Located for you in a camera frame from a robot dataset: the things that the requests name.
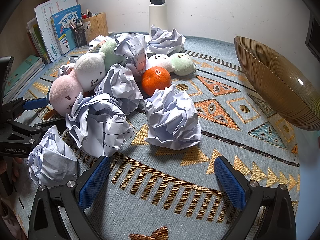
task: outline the wall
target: wall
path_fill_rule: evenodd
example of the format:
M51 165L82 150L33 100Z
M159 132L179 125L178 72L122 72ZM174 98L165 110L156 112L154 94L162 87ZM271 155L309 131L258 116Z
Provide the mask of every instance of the wall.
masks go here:
M13 72L35 51L27 35L27 22L34 18L34 8L47 0L22 0L0 34L0 56L13 56Z
M150 0L78 0L82 9L105 11L109 31L148 31ZM320 65L305 46L309 10L302 0L166 0L169 29L232 42L258 40L294 63L320 93Z

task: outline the blue gripper pad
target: blue gripper pad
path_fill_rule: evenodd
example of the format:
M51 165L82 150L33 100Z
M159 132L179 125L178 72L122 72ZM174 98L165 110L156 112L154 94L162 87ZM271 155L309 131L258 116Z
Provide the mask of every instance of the blue gripper pad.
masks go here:
M108 157L104 157L99 166L79 191L78 203L82 210L89 208L92 205L109 173L110 160Z
M37 108L43 108L48 105L47 98L38 98L33 100L28 100L24 103L23 109L32 110Z
M222 159L217 157L213 166L214 173L221 182L233 206L243 210L246 205L244 189L241 187L227 166L223 163Z

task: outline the pen holder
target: pen holder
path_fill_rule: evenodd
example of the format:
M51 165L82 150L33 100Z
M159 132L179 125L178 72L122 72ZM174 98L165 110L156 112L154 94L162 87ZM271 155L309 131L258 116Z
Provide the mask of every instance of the pen holder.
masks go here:
M85 39L83 25L74 28L72 31L73 31L73 34L74 34L75 39L76 39L76 46L77 47L84 46L84 45L87 44L87 40Z

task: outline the human hand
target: human hand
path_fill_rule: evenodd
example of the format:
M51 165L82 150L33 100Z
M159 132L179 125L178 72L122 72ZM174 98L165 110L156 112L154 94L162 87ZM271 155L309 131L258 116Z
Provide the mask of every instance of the human hand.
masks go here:
M18 157L14 157L12 161L12 173L11 178L13 182L17 181L17 178L19 178L19 171L17 163L21 164L23 160ZM5 160L0 161L0 174L4 173L7 170L7 163Z

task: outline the orange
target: orange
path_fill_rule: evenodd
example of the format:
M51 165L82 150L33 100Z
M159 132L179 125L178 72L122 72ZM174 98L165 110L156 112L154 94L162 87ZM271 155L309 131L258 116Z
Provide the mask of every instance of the orange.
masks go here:
M171 86L170 73L162 67L152 67L146 70L141 79L142 89L152 96L156 89L164 90Z

